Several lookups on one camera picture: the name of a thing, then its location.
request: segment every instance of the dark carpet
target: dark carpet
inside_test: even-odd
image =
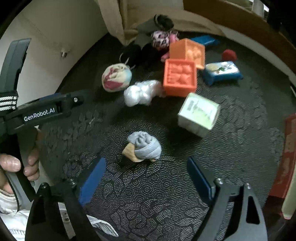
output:
[[[63,120],[43,126],[41,161],[55,182],[78,176],[103,147],[107,169],[87,214],[109,222],[119,237],[109,240],[191,240],[208,207],[202,203],[189,175],[186,159],[198,161],[228,183],[249,182],[264,205],[280,161],[284,119],[295,113],[296,101],[289,79],[251,50],[225,38],[206,51],[206,62],[221,60],[229,48],[236,51],[236,65],[243,80],[208,87],[198,75],[200,94],[221,105],[214,129],[201,139],[177,126],[184,98],[154,98],[152,104],[126,107],[123,92],[107,93],[101,87],[105,68],[118,62],[121,44],[106,35],[65,77],[61,92],[96,90],[96,100],[76,108]],[[132,70],[131,84],[162,80],[164,65],[154,63]],[[146,131],[162,145],[161,158],[133,163],[121,152],[134,131]],[[226,230],[232,205],[217,240]]]

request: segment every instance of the blue box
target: blue box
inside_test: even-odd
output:
[[[192,38],[191,40],[196,43],[202,44],[205,47],[210,46],[210,45],[216,46],[220,43],[219,40],[214,39],[210,35],[203,35],[203,36],[195,37],[195,38]]]
[[[239,80],[243,76],[232,61],[210,63],[202,71],[203,80],[208,85],[223,80]]]

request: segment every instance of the sleeve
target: sleeve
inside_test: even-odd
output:
[[[4,224],[17,241],[25,241],[29,214],[29,210],[21,210],[10,214],[0,213],[0,217],[2,218]]]
[[[17,200],[13,194],[0,189],[0,212],[10,214],[17,211]]]

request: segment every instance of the human hand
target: human hand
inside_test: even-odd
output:
[[[39,138],[40,138],[40,131],[38,132],[37,139]],[[39,159],[39,150],[38,148],[34,148],[28,157],[29,166],[24,168],[24,174],[29,181],[36,181],[40,176],[38,159]],[[18,172],[21,169],[21,163],[19,159],[7,154],[0,154],[0,165],[5,171],[9,171],[9,172]],[[12,188],[8,183],[7,178],[1,169],[0,169],[0,189],[2,189],[3,191],[9,194],[13,194]]]

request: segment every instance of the orange toy block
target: orange toy block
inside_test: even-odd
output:
[[[197,69],[205,68],[205,46],[190,39],[182,39],[170,44],[170,58],[195,62]]]
[[[163,87],[167,95],[186,97],[197,89],[197,70],[190,60],[172,59],[165,61]]]

